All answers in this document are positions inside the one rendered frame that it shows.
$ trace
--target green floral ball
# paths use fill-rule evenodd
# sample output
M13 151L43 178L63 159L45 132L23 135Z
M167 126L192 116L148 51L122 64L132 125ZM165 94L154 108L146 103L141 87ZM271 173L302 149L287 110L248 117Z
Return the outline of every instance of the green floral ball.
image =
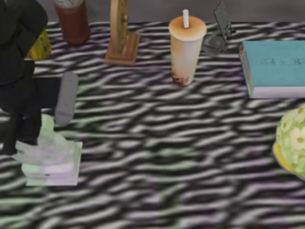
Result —
M305 107L287 112L276 129L276 142L293 171L305 177Z

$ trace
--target brown bottle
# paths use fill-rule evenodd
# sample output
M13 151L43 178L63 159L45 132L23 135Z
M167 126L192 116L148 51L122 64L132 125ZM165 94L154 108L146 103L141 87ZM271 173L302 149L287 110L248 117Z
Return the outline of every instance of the brown bottle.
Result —
M68 44L84 44L90 38L86 3L76 8L63 8L55 3L62 35Z

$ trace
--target white straw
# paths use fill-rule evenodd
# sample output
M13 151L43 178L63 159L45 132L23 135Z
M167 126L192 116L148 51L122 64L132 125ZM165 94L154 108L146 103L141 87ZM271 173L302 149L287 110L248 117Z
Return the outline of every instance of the white straw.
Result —
M188 28L189 27L189 11L183 10L183 27Z

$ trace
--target gray wall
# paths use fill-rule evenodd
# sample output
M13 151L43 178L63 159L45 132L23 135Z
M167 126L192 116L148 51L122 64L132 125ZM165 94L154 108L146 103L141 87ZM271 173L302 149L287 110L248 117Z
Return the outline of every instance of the gray wall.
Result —
M49 21L57 21L52 0L38 0ZM89 21L109 21L111 0L86 0ZM190 15L214 21L218 0L129 0L129 21L170 21L188 9ZM224 0L232 21L305 21L305 0Z

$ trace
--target book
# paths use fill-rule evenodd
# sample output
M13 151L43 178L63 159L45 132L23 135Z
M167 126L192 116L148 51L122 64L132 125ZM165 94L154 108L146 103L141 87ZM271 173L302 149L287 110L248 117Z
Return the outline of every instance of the book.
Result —
M250 98L305 98L305 41L244 41L239 56Z

